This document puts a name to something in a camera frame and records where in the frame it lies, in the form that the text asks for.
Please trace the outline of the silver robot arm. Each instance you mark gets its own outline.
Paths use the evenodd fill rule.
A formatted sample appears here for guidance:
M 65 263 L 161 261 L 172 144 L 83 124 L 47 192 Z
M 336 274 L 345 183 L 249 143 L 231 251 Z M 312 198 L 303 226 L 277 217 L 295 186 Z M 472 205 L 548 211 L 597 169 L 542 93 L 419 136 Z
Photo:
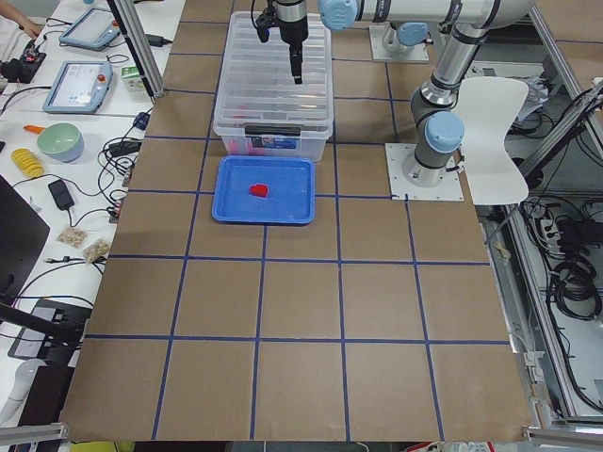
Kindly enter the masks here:
M 431 78 L 414 92 L 411 111 L 418 143 L 403 163 L 404 177 L 415 186 L 440 183 L 451 155 L 461 145 L 464 125 L 451 112 L 459 86 L 485 41 L 487 32 L 515 23 L 532 1 L 319 1 L 320 19 L 332 31 L 359 21 L 435 22 L 450 25 L 450 36 Z

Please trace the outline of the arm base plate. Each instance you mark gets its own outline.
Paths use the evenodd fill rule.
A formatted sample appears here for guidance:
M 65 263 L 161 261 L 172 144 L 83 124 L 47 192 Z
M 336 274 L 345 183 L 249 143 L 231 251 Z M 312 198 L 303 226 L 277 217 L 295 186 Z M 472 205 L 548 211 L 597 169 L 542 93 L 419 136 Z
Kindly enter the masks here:
M 391 198 L 396 201 L 462 202 L 459 171 L 451 157 L 441 169 L 427 169 L 415 159 L 416 145 L 386 143 Z
M 369 29 L 372 58 L 381 62 L 427 63 L 426 23 L 375 24 Z

